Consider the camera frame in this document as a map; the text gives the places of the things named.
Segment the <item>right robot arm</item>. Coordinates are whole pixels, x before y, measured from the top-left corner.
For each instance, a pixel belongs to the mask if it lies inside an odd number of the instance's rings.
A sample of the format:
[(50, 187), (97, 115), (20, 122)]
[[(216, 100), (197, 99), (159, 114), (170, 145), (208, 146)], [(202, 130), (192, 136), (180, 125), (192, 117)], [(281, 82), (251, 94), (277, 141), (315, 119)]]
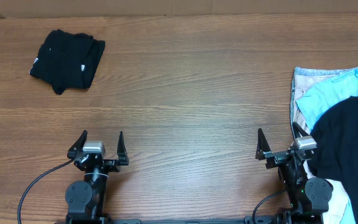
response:
[(258, 129), (255, 158), (266, 161), (266, 168), (277, 168), (290, 208), (281, 209), (271, 223), (322, 223), (329, 210), (333, 186), (319, 177), (307, 176), (304, 164), (314, 156), (316, 141), (296, 122), (293, 144), (285, 151), (272, 152), (262, 129)]

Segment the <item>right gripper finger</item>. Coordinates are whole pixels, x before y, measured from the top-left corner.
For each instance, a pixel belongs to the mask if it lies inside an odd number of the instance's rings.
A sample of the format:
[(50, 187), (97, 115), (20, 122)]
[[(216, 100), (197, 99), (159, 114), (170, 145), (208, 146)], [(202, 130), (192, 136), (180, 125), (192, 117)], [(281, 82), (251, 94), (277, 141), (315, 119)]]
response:
[(293, 138), (300, 138), (308, 136), (308, 133), (296, 122), (292, 122)]
[(267, 142), (264, 132), (262, 128), (259, 128), (257, 131), (257, 148), (256, 154), (269, 154), (271, 153), (270, 146)]

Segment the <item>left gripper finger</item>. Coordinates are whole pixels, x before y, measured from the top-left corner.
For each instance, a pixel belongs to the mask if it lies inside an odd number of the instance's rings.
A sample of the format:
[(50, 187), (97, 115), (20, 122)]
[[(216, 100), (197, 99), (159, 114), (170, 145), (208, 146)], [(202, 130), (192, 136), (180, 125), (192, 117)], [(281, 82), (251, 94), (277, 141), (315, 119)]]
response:
[(72, 145), (71, 148), (69, 148), (68, 153), (75, 153), (78, 151), (81, 151), (86, 140), (87, 140), (88, 132), (87, 130), (84, 130), (81, 134), (81, 136), (76, 140), (76, 142)]
[(124, 144), (124, 135), (123, 135), (122, 131), (120, 132), (119, 140), (118, 140), (118, 144), (117, 144), (117, 155), (118, 155), (118, 159), (120, 161), (128, 160), (128, 155), (127, 155), (126, 147)]

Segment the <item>black t-shirt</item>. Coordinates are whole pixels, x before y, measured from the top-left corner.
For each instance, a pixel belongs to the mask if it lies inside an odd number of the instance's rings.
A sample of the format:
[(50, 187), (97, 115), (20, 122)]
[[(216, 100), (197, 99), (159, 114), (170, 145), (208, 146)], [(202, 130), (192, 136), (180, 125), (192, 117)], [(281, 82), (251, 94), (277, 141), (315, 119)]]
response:
[(358, 223), (358, 96), (328, 109), (311, 135), (317, 142), (316, 154), (308, 161), (311, 173), (341, 182)]

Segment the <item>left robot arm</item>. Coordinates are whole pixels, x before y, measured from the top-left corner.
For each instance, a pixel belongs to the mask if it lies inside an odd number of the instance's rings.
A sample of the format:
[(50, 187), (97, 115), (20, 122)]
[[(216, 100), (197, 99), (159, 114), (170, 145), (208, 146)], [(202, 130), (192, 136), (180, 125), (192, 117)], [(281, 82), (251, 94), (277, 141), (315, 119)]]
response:
[(109, 173), (120, 172), (129, 164), (124, 145), (123, 133), (117, 144), (117, 159), (106, 159), (102, 141), (87, 140), (88, 132), (83, 131), (78, 140), (68, 150), (67, 157), (75, 167), (84, 172), (83, 180), (73, 182), (65, 192), (68, 204), (66, 223), (113, 223), (104, 213), (104, 202)]

